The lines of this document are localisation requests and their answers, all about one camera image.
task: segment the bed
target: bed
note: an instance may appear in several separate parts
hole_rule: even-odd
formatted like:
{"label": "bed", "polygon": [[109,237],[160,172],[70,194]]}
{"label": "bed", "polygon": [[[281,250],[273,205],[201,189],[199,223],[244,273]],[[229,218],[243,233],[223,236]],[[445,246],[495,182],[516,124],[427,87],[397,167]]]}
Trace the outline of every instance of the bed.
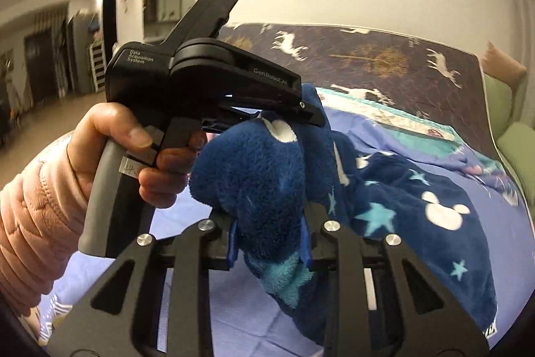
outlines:
{"label": "bed", "polygon": [[[494,189],[456,170],[463,162],[463,147],[481,153],[488,162],[499,160],[477,58],[422,39],[342,26],[237,25],[224,28],[220,39],[314,83],[332,128],[347,133],[369,153],[403,154],[426,171],[449,177],[467,192],[489,242],[498,313],[486,337],[494,346],[535,288],[535,238],[525,200],[513,182],[505,191]],[[377,132],[362,132],[354,122],[360,117],[375,117]],[[411,147],[421,141],[432,145],[427,153]],[[442,152],[432,152],[437,144]],[[443,152],[445,145],[450,153]],[[193,200],[186,189],[172,208],[157,211],[151,233],[159,239],[178,234],[209,213],[209,207]],[[110,263],[81,253],[71,258],[65,275],[39,306],[42,345]],[[158,347],[162,351],[170,280],[169,275],[160,318]],[[241,257],[230,272],[210,272],[210,292],[217,357],[321,353],[298,333]]]}

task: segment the silver screw head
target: silver screw head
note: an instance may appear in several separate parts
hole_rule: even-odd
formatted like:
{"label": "silver screw head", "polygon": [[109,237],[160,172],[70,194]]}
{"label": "silver screw head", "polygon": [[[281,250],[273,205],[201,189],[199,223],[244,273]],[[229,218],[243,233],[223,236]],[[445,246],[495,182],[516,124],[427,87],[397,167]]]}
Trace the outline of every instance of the silver screw head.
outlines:
{"label": "silver screw head", "polygon": [[144,233],[137,237],[137,245],[140,245],[141,247],[146,247],[147,245],[152,243],[153,239],[154,238],[152,237],[152,235]]}
{"label": "silver screw head", "polygon": [[216,227],[216,223],[210,219],[204,219],[199,221],[198,226],[200,231],[207,232],[208,230],[213,230],[213,228]]}
{"label": "silver screw head", "polygon": [[390,235],[386,236],[385,241],[388,245],[396,247],[401,244],[401,237],[395,233],[391,233]]}
{"label": "silver screw head", "polygon": [[338,221],[329,220],[323,224],[323,227],[328,232],[337,232],[338,230],[340,230],[340,223]]}

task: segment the blue fleece blanket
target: blue fleece blanket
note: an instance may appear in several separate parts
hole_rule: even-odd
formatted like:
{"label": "blue fleece blanket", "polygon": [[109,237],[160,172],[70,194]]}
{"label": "blue fleece blanket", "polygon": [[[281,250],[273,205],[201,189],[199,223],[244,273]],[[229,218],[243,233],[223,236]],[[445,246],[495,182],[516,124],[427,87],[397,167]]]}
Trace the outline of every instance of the blue fleece blanket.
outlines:
{"label": "blue fleece blanket", "polygon": [[[303,98],[321,107],[311,85]],[[466,192],[392,152],[364,155],[340,132],[287,123],[276,114],[212,140],[190,180],[193,198],[238,219],[245,261],[307,337],[321,343],[325,276],[299,254],[306,201],[357,234],[397,233],[457,297],[482,331],[496,316],[489,249]]]}

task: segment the fingernail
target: fingernail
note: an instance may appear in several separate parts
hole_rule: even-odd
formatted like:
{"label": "fingernail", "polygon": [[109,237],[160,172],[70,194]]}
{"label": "fingernail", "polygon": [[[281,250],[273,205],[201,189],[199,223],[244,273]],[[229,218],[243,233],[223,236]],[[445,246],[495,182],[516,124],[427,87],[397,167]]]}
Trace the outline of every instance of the fingernail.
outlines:
{"label": "fingernail", "polygon": [[200,150],[202,149],[202,147],[204,147],[206,144],[206,141],[204,140],[204,138],[197,138],[194,142],[193,142],[193,148],[196,149],[196,150]]}
{"label": "fingernail", "polygon": [[135,127],[134,129],[132,129],[130,131],[129,137],[136,147],[143,148],[148,147],[152,144],[151,136],[142,127]]}

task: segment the pink sleeve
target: pink sleeve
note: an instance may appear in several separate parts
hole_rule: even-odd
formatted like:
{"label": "pink sleeve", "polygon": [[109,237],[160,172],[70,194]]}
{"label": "pink sleeve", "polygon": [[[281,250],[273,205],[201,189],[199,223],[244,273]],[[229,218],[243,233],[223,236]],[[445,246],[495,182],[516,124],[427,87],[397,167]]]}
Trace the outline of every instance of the pink sleeve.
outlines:
{"label": "pink sleeve", "polygon": [[0,292],[28,316],[77,250],[87,201],[56,142],[47,162],[33,160],[0,191]]}

